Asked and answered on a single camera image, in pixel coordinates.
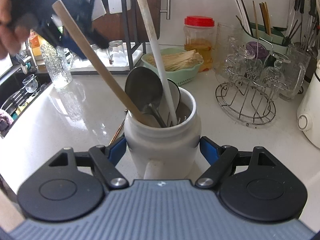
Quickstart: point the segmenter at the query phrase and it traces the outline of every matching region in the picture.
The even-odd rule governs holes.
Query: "cutting board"
[[[139,5],[137,0],[131,0],[132,3],[136,3],[137,11],[137,30],[138,30],[138,40],[140,42],[149,41],[147,32],[143,23],[143,19],[140,13]],[[156,29],[157,38],[160,37],[160,7],[161,0],[147,0],[150,8],[153,24]],[[134,31],[133,31],[133,9],[128,11],[128,22],[129,22],[129,32],[130,41],[134,41]],[[108,38],[110,41],[123,40],[125,41],[124,26],[123,26],[123,15],[122,13],[116,14],[105,14],[98,19],[93,21],[93,27],[97,29],[102,35]]]

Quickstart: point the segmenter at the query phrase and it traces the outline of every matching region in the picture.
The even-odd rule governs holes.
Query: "metal rack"
[[[103,4],[108,4],[108,0],[102,0]],[[143,54],[147,53],[146,50],[146,43],[140,42],[138,38],[138,30],[137,30],[137,8],[136,3],[133,2],[131,6],[130,13],[132,13],[132,19],[133,19],[133,30],[134,30],[134,42],[135,45],[131,48],[131,42],[130,42],[130,31],[129,31],[129,22],[128,22],[128,11],[127,11],[127,1],[121,0],[122,5],[122,20],[123,20],[123,26],[124,26],[124,35],[125,35],[125,42],[127,44],[127,51],[128,51],[128,60],[129,60],[129,67],[130,70],[134,68],[132,54],[138,49],[138,47],[142,44],[143,48]],[[130,70],[126,71],[110,71],[114,75],[127,75],[129,74]],[[73,75],[86,75],[88,72],[79,71],[79,72],[72,72]]]
[[[261,82],[261,73],[257,69],[257,57],[258,55],[256,55],[254,66],[247,65],[245,73],[242,74],[237,73],[233,67],[225,67],[224,78],[227,80],[215,90],[217,102],[222,109],[246,126],[260,126],[272,122],[276,117],[276,106],[273,100],[277,97],[279,89],[286,89],[285,84],[272,77],[268,77],[271,83]]]

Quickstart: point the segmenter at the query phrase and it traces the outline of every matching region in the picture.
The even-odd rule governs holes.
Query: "plastic jar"
[[[212,68],[212,42],[214,20],[210,17],[187,16],[184,19],[184,33],[186,42],[184,49],[195,49],[203,57],[204,63],[199,72],[208,71]]]
[[[138,174],[144,179],[183,179],[193,166],[201,135],[201,120],[193,96],[179,88],[181,102],[191,111],[181,124],[154,128],[138,122],[130,112],[124,134]]]

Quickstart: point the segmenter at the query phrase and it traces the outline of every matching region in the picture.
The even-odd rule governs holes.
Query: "utensil rack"
[[[108,4],[108,0],[102,0],[102,3]],[[134,68],[133,64],[133,58],[132,54],[138,49],[138,47],[142,44],[142,50],[143,54],[147,53],[146,49],[146,43],[145,42],[140,42],[138,38],[138,29],[137,29],[137,8],[136,8],[136,3],[133,2],[131,5],[131,10],[129,11],[132,13],[132,19],[133,19],[133,30],[134,30],[134,42],[135,45],[131,48],[131,42],[130,42],[130,31],[129,31],[129,22],[128,22],[128,11],[127,11],[127,0],[121,0],[122,4],[122,20],[123,20],[123,26],[124,26],[124,35],[125,35],[125,42],[127,44],[127,51],[128,51],[128,60],[129,60],[129,67],[130,70],[126,71],[110,71],[113,75],[127,75],[129,72]],[[72,72],[72,74],[75,75],[86,75],[88,74],[87,72],[84,71],[79,71],[79,72]]]

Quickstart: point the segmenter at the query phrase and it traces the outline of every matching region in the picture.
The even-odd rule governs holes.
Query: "cabinet handle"
[[[166,10],[160,10],[160,13],[166,13],[167,14],[167,20],[170,20],[170,18],[171,18],[171,0],[167,0],[167,9]]]

